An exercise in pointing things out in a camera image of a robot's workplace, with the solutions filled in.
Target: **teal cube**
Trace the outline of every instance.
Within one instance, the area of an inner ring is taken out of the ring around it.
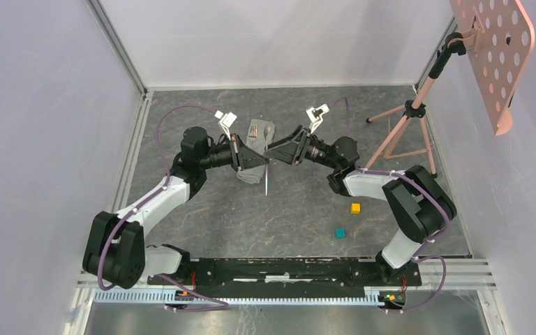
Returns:
[[[336,238],[337,239],[343,239],[344,237],[346,237],[346,229],[337,228],[336,229]]]

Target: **gray floor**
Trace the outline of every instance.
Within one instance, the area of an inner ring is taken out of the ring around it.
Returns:
[[[408,306],[430,292],[408,291]],[[443,291],[426,308],[385,315],[366,306],[232,306],[174,314],[159,305],[94,304],[85,334],[489,334],[475,291]]]
[[[241,89],[155,92],[147,118],[129,194],[129,203],[153,188],[164,174],[154,142],[158,120],[170,108],[195,103],[234,112],[238,118],[232,132],[245,138],[252,118],[273,121],[275,139],[290,134],[297,125],[308,126],[305,109],[331,103],[340,96],[350,100],[351,113],[343,103],[325,116],[316,135],[332,143],[349,133],[358,141],[363,165],[387,136],[382,119],[366,124],[365,118],[413,98],[410,87],[322,87],[294,89]],[[392,118],[392,126],[401,115]],[[179,151],[184,129],[202,126],[215,139],[221,134],[216,119],[208,112],[187,109],[168,117],[161,142],[171,160]],[[417,122],[412,122],[396,153],[422,149],[424,141]],[[373,169],[400,170],[414,164],[429,167],[426,155],[384,160]],[[289,166],[272,161],[269,165],[269,193],[263,182],[245,184],[229,167],[208,171],[202,190],[185,205],[163,219],[147,237],[148,244],[169,243],[194,257],[286,257],[286,256],[372,256],[385,246],[397,230],[386,202],[368,198],[345,198],[332,193],[326,176],[328,168],[306,161]],[[447,189],[443,171],[439,183]],[[350,213],[350,204],[359,202],[362,212]],[[468,247],[457,220],[452,229],[425,253],[467,255]],[[347,237],[336,239],[336,228],[345,228]]]

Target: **white wall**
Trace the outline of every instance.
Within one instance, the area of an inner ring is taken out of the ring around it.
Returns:
[[[522,2],[536,31],[536,1]],[[536,45],[507,134],[493,135],[465,57],[449,61],[427,101],[458,210],[472,247],[489,259],[509,328],[536,334]]]
[[[86,1],[0,1],[0,334],[59,334],[139,95]]]
[[[413,84],[447,0],[102,0],[149,87]]]

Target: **cloth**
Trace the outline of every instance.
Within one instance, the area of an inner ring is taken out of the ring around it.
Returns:
[[[249,137],[249,132],[253,124],[258,125],[258,136],[254,140]],[[264,129],[269,126],[269,131],[266,137],[264,136]],[[266,143],[271,144],[272,139],[274,138],[274,132],[276,130],[276,125],[270,121],[252,119],[250,127],[248,129],[248,137],[246,138],[246,145],[250,147],[253,151],[259,153],[260,155],[266,150]],[[259,184],[266,170],[266,165],[257,166],[252,169],[247,169],[239,171],[237,173],[237,178],[248,183],[248,184]]]

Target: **pink perforated panel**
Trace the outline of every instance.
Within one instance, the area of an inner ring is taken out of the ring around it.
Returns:
[[[461,33],[477,28],[468,51],[496,135],[512,127],[511,97],[535,46],[533,25],[519,0],[449,0]]]

